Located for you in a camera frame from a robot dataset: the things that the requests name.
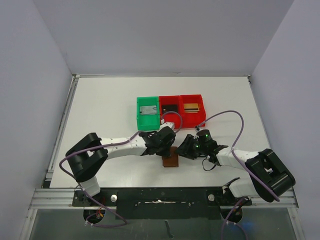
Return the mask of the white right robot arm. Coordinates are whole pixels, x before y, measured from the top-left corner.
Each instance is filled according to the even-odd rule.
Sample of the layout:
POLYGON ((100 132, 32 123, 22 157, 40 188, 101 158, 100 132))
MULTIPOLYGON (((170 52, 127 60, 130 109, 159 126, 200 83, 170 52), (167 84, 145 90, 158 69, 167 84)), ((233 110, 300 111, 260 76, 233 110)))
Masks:
POLYGON ((235 150, 218 144, 208 130, 201 130, 196 136, 188 134, 175 152, 187 159, 205 157, 215 166, 246 171, 250 178, 236 176, 222 192, 223 200, 230 205, 242 197, 256 196, 268 203, 278 202, 279 197, 296 184, 293 174, 272 149, 235 150))

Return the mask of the brown leather card holder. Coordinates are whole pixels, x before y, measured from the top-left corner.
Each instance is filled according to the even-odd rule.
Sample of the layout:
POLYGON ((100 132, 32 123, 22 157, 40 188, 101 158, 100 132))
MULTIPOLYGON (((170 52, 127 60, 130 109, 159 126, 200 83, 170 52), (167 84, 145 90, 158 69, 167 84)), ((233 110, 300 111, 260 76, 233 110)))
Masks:
POLYGON ((164 168, 177 168, 179 167, 179 155, 176 153, 177 147, 170 147, 170 156, 162 156, 162 166, 164 168))

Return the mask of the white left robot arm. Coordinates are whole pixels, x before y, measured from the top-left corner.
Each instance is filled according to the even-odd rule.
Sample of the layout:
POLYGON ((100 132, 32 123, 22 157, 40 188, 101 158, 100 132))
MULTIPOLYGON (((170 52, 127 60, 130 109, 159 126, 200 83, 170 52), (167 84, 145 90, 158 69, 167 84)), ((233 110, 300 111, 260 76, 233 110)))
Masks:
POLYGON ((84 200, 95 206, 102 199, 97 172, 108 159, 125 156, 169 157, 176 133, 170 126, 156 131, 138 131, 131 137, 100 138, 95 132, 87 134, 66 154, 73 178, 85 191, 84 200))

